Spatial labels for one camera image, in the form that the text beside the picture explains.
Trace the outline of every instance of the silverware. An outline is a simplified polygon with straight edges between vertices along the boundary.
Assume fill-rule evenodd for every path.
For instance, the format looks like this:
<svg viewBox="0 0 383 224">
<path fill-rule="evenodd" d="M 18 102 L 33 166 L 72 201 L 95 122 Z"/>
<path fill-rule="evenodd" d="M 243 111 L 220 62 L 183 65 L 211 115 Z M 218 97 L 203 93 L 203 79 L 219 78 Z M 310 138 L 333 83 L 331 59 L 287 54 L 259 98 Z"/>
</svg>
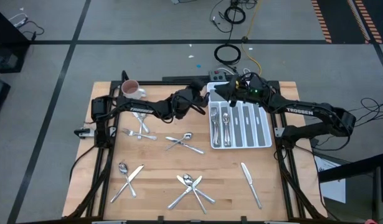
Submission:
<svg viewBox="0 0 383 224">
<path fill-rule="evenodd" d="M 145 113 L 139 113 L 139 118 L 141 120 L 140 128 L 139 128 L 139 134 L 143 133 L 143 124 L 144 124 L 144 119 L 146 119 L 147 114 Z"/>
<path fill-rule="evenodd" d="M 129 180 L 129 177 L 128 177 L 128 167 L 126 166 L 126 164 L 124 162 L 120 162 L 118 167 L 119 167 L 119 171 L 122 174 L 124 174 L 125 177 L 126 177 L 126 181 L 127 181 L 128 185 L 130 187 L 131 196 L 133 198 L 135 198 L 136 197 L 136 192 L 135 192 L 135 190 L 133 189 L 133 187 L 130 184 L 130 180 Z"/>
<path fill-rule="evenodd" d="M 181 138 L 180 140 L 177 140 L 175 143 L 173 143 L 170 146 L 166 147 L 165 150 L 168 150 L 168 149 L 172 148 L 174 145 L 176 145 L 179 141 L 182 141 L 183 139 L 190 140 L 191 138 L 192 138 L 192 132 L 188 132 L 188 133 L 184 134 L 183 138 Z"/>
<path fill-rule="evenodd" d="M 230 116 L 228 113 L 223 113 L 223 123 L 224 123 L 224 146 L 231 146 L 231 137 L 230 137 Z"/>
<path fill-rule="evenodd" d="M 204 205 L 202 204 L 201 199 L 199 199 L 198 194 L 196 192 L 196 185 L 199 184 L 201 179 L 202 179 L 202 176 L 199 176 L 198 179 L 193 182 L 190 175 L 188 175 L 188 174 L 183 175 L 184 182 L 186 183 L 187 186 L 192 187 L 192 191 L 194 192 L 194 195 L 196 195 L 196 197 L 197 197 L 199 206 L 201 206 L 202 211 L 204 212 L 204 214 L 206 214 L 206 209 L 205 209 Z"/>
<path fill-rule="evenodd" d="M 256 194 L 256 191 L 255 191 L 255 189 L 254 189 L 254 187 L 252 185 L 251 174 L 249 173 L 247 166 L 243 162 L 241 162 L 241 166 L 242 166 L 242 170 L 243 170 L 243 172 L 245 174 L 245 177 L 247 178 L 247 181 L 248 181 L 249 187 L 251 188 L 253 196 L 255 197 L 255 200 L 258 203 L 258 207 L 259 207 L 259 209 L 262 209 L 262 204 L 260 203 L 258 195 Z"/>
<path fill-rule="evenodd" d="M 187 184 L 185 183 L 184 179 L 183 179 L 181 176 L 177 175 L 177 179 L 178 179 L 183 185 L 187 186 Z M 214 199 L 211 199 L 208 195 L 206 195 L 204 192 L 198 190 L 197 188 L 196 188 L 196 192 L 199 193 L 200 195 L 202 195 L 208 202 L 210 202 L 210 203 L 212 203 L 212 204 L 215 204 L 215 203 L 216 203 L 216 201 L 215 201 Z"/>
<path fill-rule="evenodd" d="M 203 150 L 200 150 L 200 149 L 198 149 L 198 148 L 196 148 L 196 147 L 194 147 L 194 146 L 187 145 L 186 143 L 184 143 L 184 142 L 182 142 L 182 141 L 179 141 L 179 142 L 178 142 L 178 140 L 175 139 L 175 138 L 172 138 L 172 137 L 165 137 L 165 138 L 166 138 L 167 140 L 171 141 L 171 142 L 177 142 L 177 144 L 180 144 L 180 145 L 182 145 L 182 146 L 184 146 L 184 147 L 187 147 L 187 148 L 189 148 L 189 149 L 192 149 L 193 151 L 195 151 L 195 152 L 197 152 L 197 153 L 199 153 L 199 154 L 201 154 L 201 155 L 205 154 L 205 152 L 204 152 Z"/>
<path fill-rule="evenodd" d="M 140 119 L 139 114 L 136 112 L 133 112 L 133 115 L 137 118 L 137 120 L 140 122 L 140 124 L 143 126 L 144 131 L 149 134 L 149 129 L 146 124 Z"/>
<path fill-rule="evenodd" d="M 129 181 L 132 181 L 137 176 L 137 174 L 139 174 L 139 172 L 142 170 L 143 167 L 144 167 L 144 164 L 137 167 L 137 169 L 135 169 L 135 171 L 133 171 L 133 173 L 130 174 Z M 113 203 L 119 197 L 119 195 L 127 186 L 128 186 L 128 182 L 126 181 L 126 183 L 122 186 L 122 188 L 118 191 L 118 193 L 116 193 L 116 195 L 111 199 L 111 203 Z"/>
<path fill-rule="evenodd" d="M 213 138 L 214 146 L 220 146 L 220 143 L 219 143 L 219 124 L 217 122 L 217 119 L 218 119 L 217 108 L 212 108 L 212 111 L 210 112 L 210 119 L 212 120 L 212 122 L 214 124 L 214 138 Z"/>
<path fill-rule="evenodd" d="M 134 131 L 131 131 L 129 129 L 126 129 L 126 128 L 122 128 L 122 132 L 129 135 L 129 136 L 141 136 L 141 137 L 144 137 L 144 138 L 148 138 L 148 139 L 151 139 L 151 140 L 156 140 L 156 136 L 147 136 L 145 134 L 138 134 L 138 133 L 135 133 Z"/>
<path fill-rule="evenodd" d="M 192 190 L 192 186 L 191 187 L 188 187 L 180 196 L 178 196 L 173 202 L 172 204 L 168 205 L 168 209 L 173 209 L 177 203 L 180 202 L 180 200 L 186 196 L 186 194 L 188 194 L 190 191 Z"/>
</svg>

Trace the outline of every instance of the black metal frame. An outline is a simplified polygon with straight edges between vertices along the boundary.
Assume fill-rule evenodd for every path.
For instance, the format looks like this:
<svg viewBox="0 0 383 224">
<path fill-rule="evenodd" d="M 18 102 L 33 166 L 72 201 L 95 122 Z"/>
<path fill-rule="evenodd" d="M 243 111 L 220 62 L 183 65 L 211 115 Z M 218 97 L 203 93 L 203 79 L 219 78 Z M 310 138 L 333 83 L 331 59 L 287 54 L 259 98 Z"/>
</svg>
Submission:
<svg viewBox="0 0 383 224">
<path fill-rule="evenodd" d="M 209 80 L 209 77 L 208 76 L 201 76 L 201 77 L 164 77 L 162 81 L 141 81 L 139 82 L 140 85 L 188 85 L 190 83 L 190 81 L 193 79 L 193 78 L 200 78 L 201 80 L 203 80 L 205 83 L 208 83 L 210 82 Z M 110 85 L 110 96 L 113 96 L 115 94 L 115 90 L 118 89 L 118 86 L 122 83 L 122 81 L 112 81 L 111 82 L 111 85 Z M 280 85 L 279 85 L 279 82 L 271 82 L 271 85 L 274 87 L 274 88 L 277 88 L 278 91 L 280 91 Z M 274 114 L 271 114 L 271 119 L 272 119 L 272 134 L 274 134 L 274 128 L 277 128 L 278 125 L 277 125 L 277 118 Z M 285 114 L 281 114 L 280 115 L 280 118 L 281 118 L 281 125 L 284 127 L 286 126 L 286 118 L 285 118 Z M 119 115 L 117 115 L 114 119 L 114 125 L 113 127 L 115 127 L 116 129 L 118 128 L 118 123 L 119 123 Z M 49 220 L 49 221 L 42 221 L 42 222 L 32 222 L 32 223 L 40 223 L 40 224 L 59 224 L 59 223 L 92 223 L 92 222 L 95 222 L 95 221 L 102 221 L 103 220 L 103 216 L 104 216 L 104 209 L 105 209 L 105 203 L 106 203 L 106 196 L 107 196 L 107 192 L 108 192 L 108 183 L 109 183 L 109 179 L 110 179 L 110 171 L 111 171 L 111 163 L 112 163 L 112 160 L 113 160 L 113 152 L 114 152 L 114 149 L 115 149 L 115 141 L 116 141 L 116 135 L 113 136 L 113 144 L 111 147 L 108 148 L 108 155 L 107 155 L 107 159 L 106 159 L 106 166 L 108 166 L 108 170 L 106 170 L 106 174 L 104 176 L 104 180 L 103 180 L 103 187 L 102 187 L 102 197 L 100 199 L 100 204 L 99 204 L 99 207 L 98 207 L 98 215 L 96 217 L 92 216 L 93 214 L 93 204 L 95 202 L 95 197 L 94 197 L 94 194 L 91 195 L 91 200 L 89 202 L 89 204 L 87 205 L 87 211 L 86 211 L 86 217 L 84 218 L 73 218 L 73 217 L 64 217 L 63 219 L 61 220 Z M 282 150 L 283 150 L 283 147 L 282 145 L 279 144 L 279 142 L 275 142 L 276 144 L 276 150 L 277 150 L 277 156 L 278 156 L 278 164 L 279 164 L 279 168 L 281 169 L 281 167 L 284 167 L 285 164 L 284 164 L 284 157 L 283 157 L 283 154 L 282 154 Z M 100 173 L 100 168 L 101 168 L 101 164 L 102 164 L 102 159 L 103 159 L 103 153 L 104 153 L 104 148 L 99 148 L 98 149 L 98 155 L 97 155 L 97 158 L 96 158 L 96 164 L 95 164 L 95 170 L 94 170 L 94 173 L 93 173 L 93 179 L 92 179 L 92 186 L 95 185 L 96 183 L 98 183 L 98 181 L 101 181 L 100 178 L 102 177 L 102 173 Z M 294 157 L 293 157 L 293 153 L 292 151 L 287 151 L 287 154 L 288 154 L 288 161 L 290 163 L 290 174 L 291 174 L 291 177 L 294 181 L 294 184 L 291 185 L 293 188 L 298 188 L 299 187 L 299 183 L 298 183 L 298 174 L 297 174 L 297 170 L 296 170 L 296 166 L 295 166 L 295 160 L 294 160 Z M 309 219 L 309 218 L 306 218 L 306 215 L 305 215 L 305 208 L 304 208 L 304 205 L 302 203 L 302 199 L 300 198 L 296 198 L 296 201 L 297 201 L 297 206 L 298 206 L 298 212 L 299 212 L 299 217 L 295 217 L 293 215 L 293 208 L 292 208 L 292 204 L 291 204 L 291 197 L 290 197 L 290 191 L 289 191 L 289 188 L 288 188 L 288 182 L 287 182 L 287 179 L 284 178 L 283 175 L 281 175 L 281 183 L 282 183 L 282 187 L 283 187 L 283 193 L 284 193 L 284 201 L 285 201 L 285 207 L 286 207 L 286 212 L 287 212 L 287 217 L 288 217 L 288 221 L 289 222 L 298 222 L 298 223 L 327 223 L 327 224 L 331 224 L 331 223 L 336 223 L 336 224 L 348 224 L 349 222 L 336 222 L 336 221 L 332 221 L 332 220 L 326 220 L 326 219 Z M 180 223 L 190 223 L 191 221 L 164 221 L 164 217 L 162 216 L 159 216 L 157 217 L 157 220 L 127 220 L 126 223 L 158 223 L 158 224 L 161 224 L 161 223 L 173 223 L 173 224 L 180 224 Z M 247 221 L 247 217 L 240 217 L 240 221 L 227 221 L 227 222 L 217 222 L 217 221 L 193 221 L 193 222 L 198 222 L 198 223 L 211 223 L 211 224 L 215 224 L 215 223 L 234 223 L 234 224 L 247 224 L 247 223 L 264 223 L 264 222 L 250 222 L 250 221 Z"/>
</svg>

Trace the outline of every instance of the white cutlery tray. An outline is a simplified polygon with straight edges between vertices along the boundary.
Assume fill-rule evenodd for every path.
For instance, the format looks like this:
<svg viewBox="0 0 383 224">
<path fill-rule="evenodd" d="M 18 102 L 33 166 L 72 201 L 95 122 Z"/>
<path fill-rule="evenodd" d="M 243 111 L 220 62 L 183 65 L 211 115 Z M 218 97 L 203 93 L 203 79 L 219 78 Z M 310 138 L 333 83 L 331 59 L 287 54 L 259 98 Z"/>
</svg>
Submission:
<svg viewBox="0 0 383 224">
<path fill-rule="evenodd" d="M 211 82 L 207 85 L 209 96 L 209 128 L 210 128 L 210 146 L 213 149 L 250 149 L 272 146 L 272 137 L 267 121 L 265 110 L 258 105 L 251 103 L 242 103 L 238 101 L 234 108 L 230 103 L 224 101 L 218 94 L 214 93 L 215 85 L 226 84 L 227 82 Z M 212 109 L 217 108 L 220 146 L 213 143 L 213 122 L 210 114 Z M 230 116 L 230 138 L 231 146 L 224 146 L 224 123 L 223 113 L 228 112 Z"/>
</svg>

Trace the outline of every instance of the wooden table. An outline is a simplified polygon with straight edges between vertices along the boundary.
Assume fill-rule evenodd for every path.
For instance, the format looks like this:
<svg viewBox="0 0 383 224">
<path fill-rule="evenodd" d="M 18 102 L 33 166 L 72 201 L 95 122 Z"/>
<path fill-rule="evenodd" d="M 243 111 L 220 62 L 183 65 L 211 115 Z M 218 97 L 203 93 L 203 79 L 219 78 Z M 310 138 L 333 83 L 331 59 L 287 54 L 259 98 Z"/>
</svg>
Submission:
<svg viewBox="0 0 383 224">
<path fill-rule="evenodd" d="M 285 98 L 299 99 L 295 82 L 280 82 L 280 85 Z M 96 82 L 90 100 L 107 95 L 109 87 L 110 82 Z M 158 101 L 167 98 L 183 86 L 156 85 L 142 86 L 142 88 L 147 91 L 149 101 Z M 287 113 L 286 119 L 288 124 L 305 125 L 301 115 Z M 90 104 L 85 121 L 91 121 Z M 118 133 L 105 207 L 105 220 L 157 220 L 160 215 L 163 215 L 165 220 L 237 221 L 241 216 L 246 216 L 248 221 L 287 220 L 278 162 L 273 158 L 274 143 L 272 147 L 263 149 L 212 149 L 209 143 L 209 117 L 207 114 L 202 116 L 194 110 L 190 110 L 182 120 L 175 119 L 172 124 L 165 124 L 153 116 L 148 116 L 145 123 L 150 128 L 151 134 L 158 137 L 157 141 L 137 140 L 136 137 Z M 125 112 L 120 114 L 119 128 L 123 127 L 137 131 L 139 122 L 132 113 Z M 170 143 L 165 140 L 165 136 L 181 138 L 188 131 L 194 133 L 188 143 L 204 149 L 206 152 L 204 155 L 181 146 L 175 146 L 168 151 L 164 150 Z M 77 156 L 92 145 L 92 138 L 80 140 Z M 310 148 L 306 139 L 298 141 L 298 145 Z M 326 216 L 327 213 L 320 203 L 318 177 L 312 155 L 299 149 L 294 149 L 293 152 L 302 191 L 317 210 Z M 97 149 L 82 158 L 74 169 L 63 215 L 70 214 L 90 190 L 96 156 Z M 120 174 L 117 168 L 117 164 L 122 160 L 128 164 L 130 173 L 139 165 L 145 165 L 132 181 L 137 197 L 131 198 L 129 188 L 126 188 L 114 203 L 110 203 L 111 198 L 125 183 L 123 174 Z M 253 184 L 263 206 L 262 210 L 258 209 L 254 201 L 242 172 L 241 162 L 246 163 L 253 177 Z M 207 215 L 203 214 L 193 194 L 185 196 L 173 210 L 166 208 L 185 191 L 185 186 L 176 178 L 177 175 L 185 173 L 194 178 L 202 175 L 198 188 L 216 200 L 216 204 L 212 205 L 201 197 L 207 209 Z M 294 216 L 297 217 L 296 200 L 292 188 L 290 193 Z M 99 200 L 100 193 L 97 193 L 96 202 Z"/>
</svg>

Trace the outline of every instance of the fork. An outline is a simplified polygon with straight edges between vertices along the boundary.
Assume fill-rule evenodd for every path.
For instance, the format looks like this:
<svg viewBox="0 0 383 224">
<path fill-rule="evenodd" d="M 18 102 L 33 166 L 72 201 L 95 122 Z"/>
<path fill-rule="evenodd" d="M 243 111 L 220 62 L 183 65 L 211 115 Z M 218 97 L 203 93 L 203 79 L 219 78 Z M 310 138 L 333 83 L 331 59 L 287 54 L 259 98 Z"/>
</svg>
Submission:
<svg viewBox="0 0 383 224">
<path fill-rule="evenodd" d="M 126 129 L 126 128 L 122 128 L 122 132 L 129 135 L 129 136 L 141 136 L 141 137 L 144 137 L 144 138 L 148 138 L 148 139 L 151 139 L 151 140 L 156 140 L 157 137 L 156 136 L 148 136 L 148 135 L 145 135 L 145 134 L 138 134 L 138 133 L 135 133 L 134 131 L 131 131 L 129 129 Z"/>
<path fill-rule="evenodd" d="M 212 120 L 212 122 L 214 124 L 214 139 L 213 139 L 213 142 L 214 142 L 215 146 L 219 146 L 219 137 L 218 137 L 219 127 L 218 127 L 218 124 L 217 124 L 217 108 L 212 108 L 212 112 L 210 113 L 210 119 Z"/>
</svg>

